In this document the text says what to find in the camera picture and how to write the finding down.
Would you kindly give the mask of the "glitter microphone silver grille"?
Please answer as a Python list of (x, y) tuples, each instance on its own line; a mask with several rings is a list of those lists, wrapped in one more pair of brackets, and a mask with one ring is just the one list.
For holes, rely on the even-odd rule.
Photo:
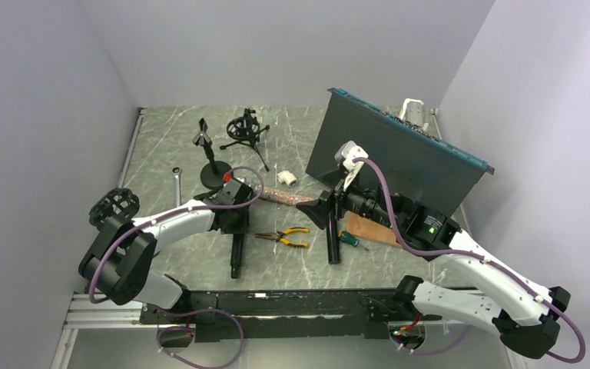
[(296, 194), (290, 191), (281, 190), (278, 188), (265, 187), (260, 195), (260, 199), (269, 201), (275, 204), (283, 204), (288, 206), (295, 206), (302, 202), (313, 201), (314, 198), (302, 194)]

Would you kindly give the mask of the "black foam-head microphone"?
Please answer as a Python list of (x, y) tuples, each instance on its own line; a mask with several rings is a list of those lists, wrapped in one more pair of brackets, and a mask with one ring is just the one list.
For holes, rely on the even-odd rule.
[(230, 277), (232, 279), (240, 278), (243, 258), (245, 234), (234, 234), (232, 238), (232, 247), (230, 252)]

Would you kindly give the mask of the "black round-base shock mount stand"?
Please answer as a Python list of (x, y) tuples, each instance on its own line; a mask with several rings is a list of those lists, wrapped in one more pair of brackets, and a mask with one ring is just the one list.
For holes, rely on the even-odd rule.
[(114, 215), (132, 219), (140, 209), (139, 197), (129, 188), (114, 188), (98, 200), (88, 213), (91, 226), (101, 230), (104, 223)]

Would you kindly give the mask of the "black round-base clip stand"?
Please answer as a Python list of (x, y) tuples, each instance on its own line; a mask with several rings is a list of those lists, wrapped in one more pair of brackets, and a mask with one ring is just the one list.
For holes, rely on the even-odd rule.
[(212, 148), (213, 142), (207, 134), (207, 122), (201, 118), (198, 122), (199, 132), (194, 136), (192, 142), (195, 146), (204, 150), (208, 163), (202, 167), (200, 172), (201, 184), (210, 190), (222, 188), (225, 184), (225, 176), (231, 170), (231, 166), (225, 161), (215, 158)]

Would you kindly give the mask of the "black tripod shock mount stand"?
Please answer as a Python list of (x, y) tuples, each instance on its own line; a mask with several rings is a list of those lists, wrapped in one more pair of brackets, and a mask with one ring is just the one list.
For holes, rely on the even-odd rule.
[(259, 152), (257, 145), (260, 143), (260, 135), (270, 130), (269, 125), (261, 127), (258, 118), (255, 116), (257, 111), (253, 108), (245, 108), (244, 113), (233, 120), (231, 120), (226, 127), (226, 132), (229, 138), (233, 141), (226, 145), (221, 145), (220, 150), (226, 150), (235, 145), (243, 145), (251, 148), (256, 152), (264, 165), (265, 171), (269, 171), (269, 166), (265, 162), (262, 154)]

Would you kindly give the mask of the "white PVC elbow fitting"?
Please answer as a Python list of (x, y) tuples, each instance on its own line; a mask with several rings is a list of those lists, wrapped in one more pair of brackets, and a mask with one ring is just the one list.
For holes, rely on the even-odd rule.
[(277, 180), (286, 186), (293, 186), (298, 182), (298, 178), (288, 170), (283, 170), (277, 173)]

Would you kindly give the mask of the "black microphone silver grille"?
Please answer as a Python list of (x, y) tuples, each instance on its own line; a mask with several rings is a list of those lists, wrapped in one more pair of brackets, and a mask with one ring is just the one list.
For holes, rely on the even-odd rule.
[(331, 213), (327, 216), (326, 246), (328, 263), (331, 265), (339, 264), (341, 260), (338, 225), (336, 217)]

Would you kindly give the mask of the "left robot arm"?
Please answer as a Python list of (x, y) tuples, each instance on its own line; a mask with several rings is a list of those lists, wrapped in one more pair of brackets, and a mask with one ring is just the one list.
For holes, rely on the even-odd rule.
[(195, 234), (244, 234), (250, 204), (257, 199), (251, 186), (231, 178), (174, 209), (138, 218), (137, 197), (126, 188), (115, 189), (92, 208), (90, 222), (98, 234), (78, 264), (90, 301), (142, 302), (159, 307), (172, 323), (183, 321), (191, 309), (190, 291), (175, 278), (152, 272), (154, 257)]

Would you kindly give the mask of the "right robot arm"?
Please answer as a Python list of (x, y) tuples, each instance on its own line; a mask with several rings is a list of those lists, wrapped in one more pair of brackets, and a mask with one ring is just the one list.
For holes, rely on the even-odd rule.
[(347, 191), (323, 191), (318, 199), (296, 205), (318, 228), (328, 228), (346, 212), (398, 230), (413, 250), (467, 278), (481, 295), (441, 288), (407, 275), (387, 307), (402, 319), (432, 315), (447, 317), (494, 334), (508, 349), (531, 359), (547, 355), (560, 332), (559, 315), (570, 293), (545, 288), (510, 271), (478, 245), (450, 217), (417, 200), (354, 185)]

